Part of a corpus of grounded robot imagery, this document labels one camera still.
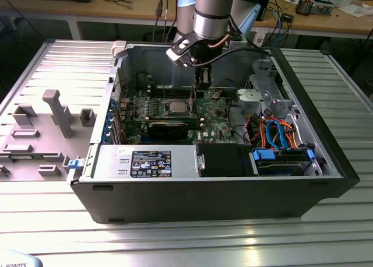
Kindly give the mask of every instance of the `metal worktable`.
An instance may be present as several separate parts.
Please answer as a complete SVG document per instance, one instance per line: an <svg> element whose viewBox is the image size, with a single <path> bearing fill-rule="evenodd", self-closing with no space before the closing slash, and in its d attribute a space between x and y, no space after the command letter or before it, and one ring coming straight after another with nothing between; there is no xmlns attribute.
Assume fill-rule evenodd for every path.
<svg viewBox="0 0 373 267"><path fill-rule="evenodd" d="M31 96L42 91L37 87L58 86L61 74L48 70L55 71L60 61L70 62L72 73L85 66L108 73L112 43L73 43L44 44L9 93L16 97L8 96L0 110L4 103L14 108L20 99L24 104L32 101ZM68 61L72 51L83 52L79 62ZM36 255L46 267L372 266L371 103L332 57L305 50L283 50L283 54L361 178L341 198L322 201L301 219L106 225L92 221L65 181L0 182L2 246ZM95 102L84 97L99 99L100 82L72 82L87 95L74 102L77 88L73 88L64 104L79 109L85 102L85 107L95 109ZM9 112L0 117L0 139L12 125Z"/></svg>

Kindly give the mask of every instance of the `wooden workbench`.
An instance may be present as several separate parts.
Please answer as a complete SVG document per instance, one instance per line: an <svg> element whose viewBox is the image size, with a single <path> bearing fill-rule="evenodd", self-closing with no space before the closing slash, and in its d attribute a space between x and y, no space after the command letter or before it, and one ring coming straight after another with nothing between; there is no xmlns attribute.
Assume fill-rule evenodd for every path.
<svg viewBox="0 0 373 267"><path fill-rule="evenodd" d="M77 3L46 0L10 0L26 17L66 20L69 23L74 39L80 39L76 22L107 22L120 24L154 24L155 10L159 0L133 0L131 8L103 0L92 0L91 3ZM372 29L373 16L354 17L338 9L331 16L309 15L301 16L295 13L295 4L277 0L284 12L294 15L291 32L294 34L309 34L312 36L336 36L364 38ZM0 16L18 14L5 0L0 0ZM169 1L168 19L175 17L175 0ZM267 33L271 27L276 27L270 12L266 12L261 22L255 22L253 31Z"/></svg>

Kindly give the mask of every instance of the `robot end effector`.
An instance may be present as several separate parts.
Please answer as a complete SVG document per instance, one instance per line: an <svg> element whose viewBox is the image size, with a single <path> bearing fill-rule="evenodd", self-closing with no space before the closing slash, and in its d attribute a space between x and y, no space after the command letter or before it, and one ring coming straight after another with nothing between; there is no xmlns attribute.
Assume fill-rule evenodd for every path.
<svg viewBox="0 0 373 267"><path fill-rule="evenodd" d="M183 66L203 66L221 54L229 38L228 23L233 0L196 0L193 31L182 36L170 49L168 57Z"/></svg>

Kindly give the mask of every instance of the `open computer chassis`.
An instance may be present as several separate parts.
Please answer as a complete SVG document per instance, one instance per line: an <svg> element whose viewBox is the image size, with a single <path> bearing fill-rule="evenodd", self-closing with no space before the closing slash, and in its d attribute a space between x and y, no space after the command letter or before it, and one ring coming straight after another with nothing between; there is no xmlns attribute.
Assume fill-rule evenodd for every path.
<svg viewBox="0 0 373 267"><path fill-rule="evenodd" d="M229 55L207 91L163 45L116 61L71 187L99 223L300 217L359 179L280 50Z"/></svg>

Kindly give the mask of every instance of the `warning label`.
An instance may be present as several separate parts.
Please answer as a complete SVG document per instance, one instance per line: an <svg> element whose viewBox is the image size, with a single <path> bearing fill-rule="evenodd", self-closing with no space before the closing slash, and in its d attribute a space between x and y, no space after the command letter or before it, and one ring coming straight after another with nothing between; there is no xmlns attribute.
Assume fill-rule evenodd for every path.
<svg viewBox="0 0 373 267"><path fill-rule="evenodd" d="M171 152L132 152L133 178L171 177Z"/></svg>

